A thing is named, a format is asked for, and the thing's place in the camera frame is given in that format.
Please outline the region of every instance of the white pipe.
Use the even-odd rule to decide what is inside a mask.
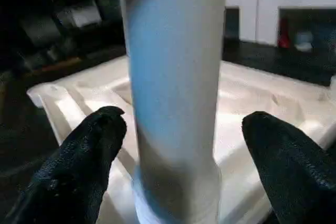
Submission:
[[[140,223],[216,223],[213,138],[225,0],[121,0]]]

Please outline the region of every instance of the dark floor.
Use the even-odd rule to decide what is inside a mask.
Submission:
[[[328,55],[302,54],[291,50],[251,43],[225,42],[224,60],[269,71],[323,86],[330,84],[336,72],[336,60]],[[6,84],[4,106],[0,113],[0,221],[9,211],[19,192],[57,142],[43,109],[36,108],[26,95],[28,88],[54,81],[125,54],[125,48],[97,53],[91,59],[36,76],[11,80]],[[275,216],[269,223],[276,223]]]

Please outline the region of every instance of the white plastic panel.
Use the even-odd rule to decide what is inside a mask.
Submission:
[[[125,111],[128,131],[111,168],[99,224],[137,223],[131,175],[139,160],[127,62],[127,57],[112,60],[28,91],[34,103],[47,111],[59,143],[85,115],[101,106],[115,105]],[[326,88],[222,62],[214,144],[222,172],[221,223],[259,223],[270,211],[241,132],[242,118],[256,110],[292,123],[322,147],[336,136],[336,108]]]

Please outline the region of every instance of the red object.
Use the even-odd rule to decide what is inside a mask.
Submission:
[[[283,18],[280,21],[279,30],[280,30],[280,33],[279,33],[279,38],[278,38],[278,47],[289,48],[290,39],[289,39],[289,33],[288,33],[288,19]]]

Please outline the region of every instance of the pvc pipe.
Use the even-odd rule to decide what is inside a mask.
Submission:
[[[216,223],[213,138],[225,0],[121,0],[140,223]]]

